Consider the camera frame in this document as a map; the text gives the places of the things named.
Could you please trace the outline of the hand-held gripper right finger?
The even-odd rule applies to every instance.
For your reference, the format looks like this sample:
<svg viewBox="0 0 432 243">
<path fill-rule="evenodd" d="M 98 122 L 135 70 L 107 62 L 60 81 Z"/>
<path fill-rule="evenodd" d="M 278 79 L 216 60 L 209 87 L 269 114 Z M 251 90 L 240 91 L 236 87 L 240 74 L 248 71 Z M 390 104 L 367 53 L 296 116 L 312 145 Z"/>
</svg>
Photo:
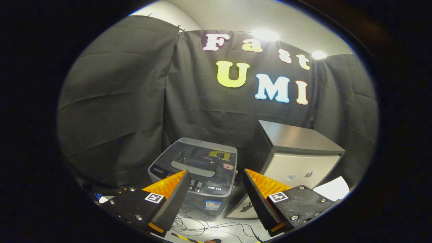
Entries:
<svg viewBox="0 0 432 243">
<path fill-rule="evenodd" d="M 244 169 L 243 185 L 272 237 L 307 224 L 335 203 L 307 186 L 290 187 L 250 169 Z"/>
</svg>

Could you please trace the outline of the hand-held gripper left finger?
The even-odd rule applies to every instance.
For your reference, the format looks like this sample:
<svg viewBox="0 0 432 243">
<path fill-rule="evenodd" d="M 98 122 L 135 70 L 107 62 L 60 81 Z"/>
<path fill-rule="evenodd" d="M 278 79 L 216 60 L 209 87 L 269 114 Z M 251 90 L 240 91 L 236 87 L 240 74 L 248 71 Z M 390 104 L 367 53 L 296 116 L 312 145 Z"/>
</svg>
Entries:
<svg viewBox="0 0 432 243">
<path fill-rule="evenodd" d="M 189 170 L 180 171 L 149 186 L 132 186 L 101 204 L 108 214 L 140 233 L 165 237 L 189 190 Z"/>
</svg>

